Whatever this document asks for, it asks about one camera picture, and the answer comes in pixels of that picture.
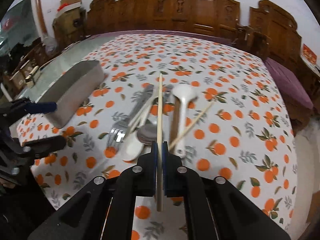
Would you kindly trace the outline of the light bamboo chopstick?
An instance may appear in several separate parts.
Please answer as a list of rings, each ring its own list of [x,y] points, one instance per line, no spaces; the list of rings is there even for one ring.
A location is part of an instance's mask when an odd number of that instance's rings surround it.
[[[177,138],[169,145],[169,150],[172,150],[183,138],[184,136],[192,129],[192,127],[199,121],[199,119],[210,109],[210,107],[214,104],[214,101],[211,101],[203,111],[192,120],[192,122],[187,126],[183,132],[177,136]]]
[[[159,75],[158,110],[157,110],[157,211],[163,211],[163,169],[162,169],[162,112],[163,112],[163,75]]]

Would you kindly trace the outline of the stainless steel spoon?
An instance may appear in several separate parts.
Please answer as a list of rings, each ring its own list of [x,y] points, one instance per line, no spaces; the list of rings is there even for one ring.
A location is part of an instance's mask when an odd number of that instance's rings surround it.
[[[173,85],[167,85],[164,88],[163,109],[164,109],[165,103],[170,97],[170,93],[173,87],[174,87]],[[154,125],[152,123],[144,124],[141,128],[138,129],[137,137],[138,137],[138,140],[144,145],[148,145],[148,146],[152,145],[152,142],[157,140],[157,125]]]

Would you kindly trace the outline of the dark brown wooden chopstick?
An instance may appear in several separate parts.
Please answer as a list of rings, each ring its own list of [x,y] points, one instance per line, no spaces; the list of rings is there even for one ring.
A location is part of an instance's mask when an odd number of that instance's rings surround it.
[[[172,115],[172,121],[170,126],[169,143],[172,143],[178,134],[180,106],[181,106],[180,100],[177,97],[175,97],[174,112]]]

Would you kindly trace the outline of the stainless steel fork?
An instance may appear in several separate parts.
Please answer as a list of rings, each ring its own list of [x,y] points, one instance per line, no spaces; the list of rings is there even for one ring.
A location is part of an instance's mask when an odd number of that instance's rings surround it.
[[[116,150],[119,148],[120,143],[123,141],[125,135],[129,132],[129,125],[136,119],[137,114],[143,109],[145,103],[151,98],[154,85],[148,85],[142,92],[140,98],[131,109],[129,115],[123,119],[115,122],[110,130],[106,147],[114,147]]]

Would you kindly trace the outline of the white ceramic soup spoon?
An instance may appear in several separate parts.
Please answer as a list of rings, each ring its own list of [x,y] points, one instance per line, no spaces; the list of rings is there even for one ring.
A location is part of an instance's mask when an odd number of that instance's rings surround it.
[[[174,146],[174,155],[177,155],[180,158],[184,158],[185,143],[182,133],[186,128],[185,124],[188,105],[190,102],[197,98],[197,95],[196,91],[187,84],[179,84],[175,86],[172,90],[172,93],[180,101],[179,122],[176,137],[176,139],[179,139],[179,141],[177,141],[176,145]]]

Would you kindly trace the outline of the stainless steel rectangular tray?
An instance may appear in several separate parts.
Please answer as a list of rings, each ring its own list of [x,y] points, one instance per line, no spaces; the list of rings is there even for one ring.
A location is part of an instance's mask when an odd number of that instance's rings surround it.
[[[46,119],[54,127],[63,128],[104,79],[98,60],[80,61],[72,66],[38,100],[56,103],[57,109],[47,113]]]

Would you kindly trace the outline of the orange print tablecloth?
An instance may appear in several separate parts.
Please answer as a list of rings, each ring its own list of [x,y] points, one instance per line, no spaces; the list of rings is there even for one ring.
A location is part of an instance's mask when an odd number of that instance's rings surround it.
[[[115,122],[125,119],[148,85],[190,85],[186,123],[214,104],[185,136],[183,165],[204,178],[223,176],[282,229],[291,223],[297,192],[297,157],[289,116],[276,83],[256,56],[193,37],[160,34],[98,36],[50,63],[34,88],[39,98],[79,61],[98,60],[106,79],[69,123],[54,127],[42,115],[17,126],[21,142],[63,135],[64,150],[31,168],[56,209],[96,176],[117,177],[135,161],[106,147]]]

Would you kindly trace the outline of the stacked cardboard boxes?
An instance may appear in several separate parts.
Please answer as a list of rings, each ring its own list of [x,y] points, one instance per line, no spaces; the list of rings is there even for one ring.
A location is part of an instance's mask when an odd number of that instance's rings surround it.
[[[53,20],[53,31],[59,49],[85,38],[86,10],[82,7],[82,0],[61,0]]]

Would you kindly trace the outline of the carved wooden sofa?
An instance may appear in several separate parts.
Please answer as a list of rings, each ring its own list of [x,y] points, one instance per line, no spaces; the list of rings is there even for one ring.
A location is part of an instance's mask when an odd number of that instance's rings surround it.
[[[236,39],[240,3],[235,0],[93,0],[89,34],[169,30]]]

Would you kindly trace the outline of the red card on side table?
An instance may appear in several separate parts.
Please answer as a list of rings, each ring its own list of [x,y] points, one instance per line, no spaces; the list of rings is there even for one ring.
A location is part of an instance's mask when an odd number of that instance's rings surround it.
[[[302,55],[309,63],[316,65],[317,55],[306,44],[303,44]]]

